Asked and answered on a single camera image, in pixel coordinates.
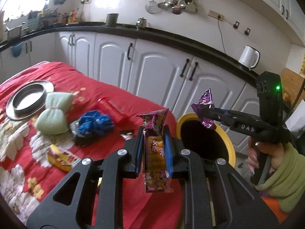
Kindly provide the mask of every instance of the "blue scrunchie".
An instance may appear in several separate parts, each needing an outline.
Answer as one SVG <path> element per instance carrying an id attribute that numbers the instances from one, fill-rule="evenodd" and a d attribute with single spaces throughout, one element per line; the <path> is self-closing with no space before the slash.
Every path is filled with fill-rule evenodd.
<path id="1" fill-rule="evenodd" d="M 113 130 L 113 123 L 108 115 L 100 114 L 97 110 L 86 112 L 79 121 L 80 127 L 77 132 L 86 135 L 95 133 L 104 136 L 107 132 Z"/>

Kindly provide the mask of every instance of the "trash can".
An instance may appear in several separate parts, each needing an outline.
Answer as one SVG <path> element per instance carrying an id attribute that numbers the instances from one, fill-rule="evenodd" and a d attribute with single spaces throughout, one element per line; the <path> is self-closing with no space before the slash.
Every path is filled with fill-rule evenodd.
<path id="1" fill-rule="evenodd" d="M 195 113 L 183 115 L 177 122 L 177 138 L 184 147 L 196 152 L 200 157 L 215 161 L 224 158 L 235 166 L 235 151 L 225 131 L 216 123 L 215 130 L 203 126 Z"/>

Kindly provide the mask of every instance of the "kettle handle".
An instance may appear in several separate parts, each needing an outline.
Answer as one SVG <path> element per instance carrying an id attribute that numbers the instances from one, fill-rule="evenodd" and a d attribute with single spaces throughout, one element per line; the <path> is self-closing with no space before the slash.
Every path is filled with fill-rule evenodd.
<path id="1" fill-rule="evenodd" d="M 258 64 L 258 61 L 260 60 L 260 53 L 259 53 L 259 51 L 255 50 L 255 55 L 257 56 L 257 60 L 256 60 L 254 65 L 250 66 L 251 69 L 255 68 L 257 66 L 257 64 Z"/>

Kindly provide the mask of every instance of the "orange clothing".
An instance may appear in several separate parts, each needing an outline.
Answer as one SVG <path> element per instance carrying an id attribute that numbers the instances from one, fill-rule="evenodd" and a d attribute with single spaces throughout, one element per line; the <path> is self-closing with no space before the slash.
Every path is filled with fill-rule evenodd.
<path id="1" fill-rule="evenodd" d="M 261 198 L 268 205 L 268 207 L 272 210 L 272 212 L 277 216 L 280 223 L 282 223 L 284 221 L 284 219 L 287 218 L 288 213 L 284 213 L 280 209 L 280 205 L 276 198 L 271 197 L 271 196 L 262 196 Z"/>

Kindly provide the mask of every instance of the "silver screw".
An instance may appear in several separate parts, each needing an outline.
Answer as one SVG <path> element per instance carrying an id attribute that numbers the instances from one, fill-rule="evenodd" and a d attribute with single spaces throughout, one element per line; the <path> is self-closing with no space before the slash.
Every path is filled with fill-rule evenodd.
<path id="1" fill-rule="evenodd" d="M 117 151 L 117 153 L 118 153 L 120 156 L 123 156 L 123 155 L 125 155 L 125 154 L 127 153 L 127 151 L 126 151 L 125 149 L 119 149 L 119 150 Z"/>
<path id="2" fill-rule="evenodd" d="M 190 150 L 188 150 L 188 149 L 182 149 L 182 150 L 181 150 L 181 154 L 182 154 L 182 155 L 190 155 L 191 152 L 190 152 Z"/>
<path id="3" fill-rule="evenodd" d="M 81 163 L 82 163 L 83 165 L 88 165 L 89 163 L 91 163 L 91 159 L 90 159 L 90 158 L 84 158 L 84 159 L 81 161 Z"/>
<path id="4" fill-rule="evenodd" d="M 223 158 L 219 158 L 219 159 L 217 159 L 217 163 L 220 164 L 220 165 L 225 165 L 226 160 L 224 160 Z"/>

